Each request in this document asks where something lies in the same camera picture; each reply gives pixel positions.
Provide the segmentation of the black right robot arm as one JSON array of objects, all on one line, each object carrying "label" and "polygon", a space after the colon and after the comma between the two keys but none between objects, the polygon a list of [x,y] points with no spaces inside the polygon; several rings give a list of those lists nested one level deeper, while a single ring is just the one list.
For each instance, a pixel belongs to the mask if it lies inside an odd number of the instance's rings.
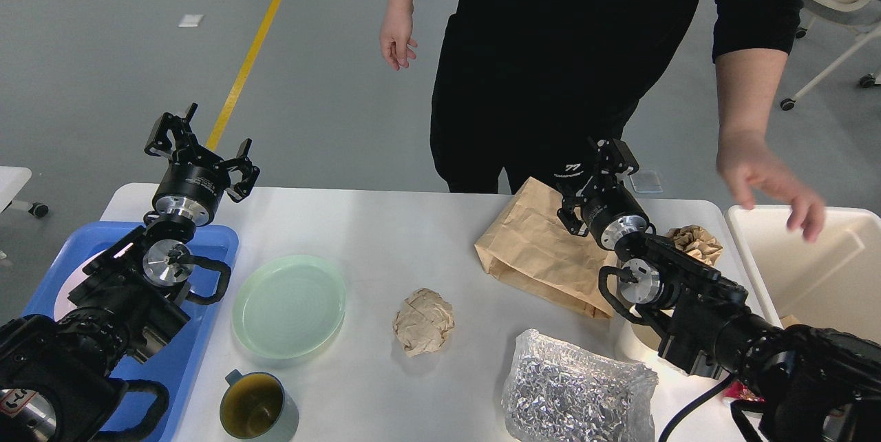
[{"label": "black right robot arm", "polygon": [[725,388],[742,383],[757,400],[731,402],[746,441],[878,441],[879,345],[831,328],[773,326],[746,304],[747,291],[657,235],[619,179],[639,169],[626,143],[599,140],[579,190],[563,188],[559,219],[591,235],[621,267],[603,266],[598,289],[617,314],[659,336],[659,357],[690,375],[726,379],[686,405],[679,423]]}]

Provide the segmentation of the person right hand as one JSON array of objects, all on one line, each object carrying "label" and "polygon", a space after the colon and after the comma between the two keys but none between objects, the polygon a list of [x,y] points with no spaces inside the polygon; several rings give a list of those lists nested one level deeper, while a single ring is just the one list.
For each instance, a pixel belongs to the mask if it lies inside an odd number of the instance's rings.
[{"label": "person right hand", "polygon": [[413,12],[412,3],[389,5],[383,17],[379,34],[381,55],[394,71],[409,68],[416,59],[418,43],[412,36]]}]

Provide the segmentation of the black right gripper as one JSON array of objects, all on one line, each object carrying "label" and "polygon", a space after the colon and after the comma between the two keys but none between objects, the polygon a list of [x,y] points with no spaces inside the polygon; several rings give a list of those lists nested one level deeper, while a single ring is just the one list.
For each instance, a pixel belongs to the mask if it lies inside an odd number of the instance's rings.
[{"label": "black right gripper", "polygon": [[647,213],[626,190],[622,176],[641,169],[629,146],[622,140],[598,140],[591,178],[579,187],[556,184],[561,194],[557,216],[571,235],[592,236],[598,247],[613,251],[623,236],[645,232]]}]

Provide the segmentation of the person left hand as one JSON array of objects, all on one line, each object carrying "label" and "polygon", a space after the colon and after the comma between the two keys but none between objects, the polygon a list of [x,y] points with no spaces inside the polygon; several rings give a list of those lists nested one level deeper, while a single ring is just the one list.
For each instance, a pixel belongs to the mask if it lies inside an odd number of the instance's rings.
[{"label": "person left hand", "polygon": [[754,209],[754,192],[759,191],[789,206],[788,231],[817,241],[827,219],[825,199],[797,178],[757,129],[720,131],[715,165],[740,207]]}]

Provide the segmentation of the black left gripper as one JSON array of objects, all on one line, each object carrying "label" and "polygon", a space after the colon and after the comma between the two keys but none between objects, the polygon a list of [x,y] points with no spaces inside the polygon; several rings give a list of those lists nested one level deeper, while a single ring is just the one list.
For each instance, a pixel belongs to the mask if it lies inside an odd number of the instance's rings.
[{"label": "black left gripper", "polygon": [[[249,158],[252,138],[240,144],[238,154],[218,163],[218,170],[198,165],[198,139],[190,126],[197,103],[186,109],[184,116],[163,113],[152,127],[144,152],[163,157],[168,169],[151,204],[157,214],[182,216],[202,227],[213,222],[224,194],[239,203],[255,187],[261,169]],[[240,180],[231,184],[229,174],[239,173]]]}]

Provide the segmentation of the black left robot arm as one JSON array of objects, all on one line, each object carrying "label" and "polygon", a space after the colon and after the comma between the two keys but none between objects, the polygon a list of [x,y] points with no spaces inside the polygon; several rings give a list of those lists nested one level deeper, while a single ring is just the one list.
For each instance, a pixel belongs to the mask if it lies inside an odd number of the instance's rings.
[{"label": "black left robot arm", "polygon": [[245,140],[230,159],[202,146],[185,116],[163,113],[145,145],[167,159],[152,209],[84,267],[69,292],[74,309],[60,319],[32,314],[2,326],[3,441],[142,441],[170,404],[157,381],[117,379],[123,357],[148,361],[190,317],[185,302],[212,305],[232,270],[188,248],[196,229],[214,220],[224,195],[243,201],[260,169]]}]

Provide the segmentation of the white cup under arm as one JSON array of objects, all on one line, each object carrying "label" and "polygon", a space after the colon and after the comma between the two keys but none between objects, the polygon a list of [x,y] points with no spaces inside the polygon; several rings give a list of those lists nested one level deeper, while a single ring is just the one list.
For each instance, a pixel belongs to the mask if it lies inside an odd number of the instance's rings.
[{"label": "white cup under arm", "polygon": [[610,325],[613,357],[620,361],[657,361],[660,339],[651,327],[635,325],[616,316]]}]

